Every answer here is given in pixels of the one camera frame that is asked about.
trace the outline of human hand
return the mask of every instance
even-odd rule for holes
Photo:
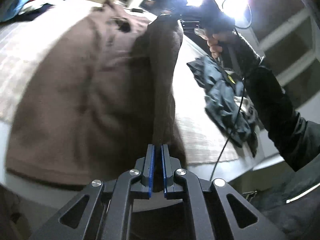
[[[213,58],[218,58],[223,50],[223,48],[218,45],[219,41],[234,43],[236,39],[236,34],[230,31],[208,35],[203,29],[195,29],[195,33],[207,41]]]

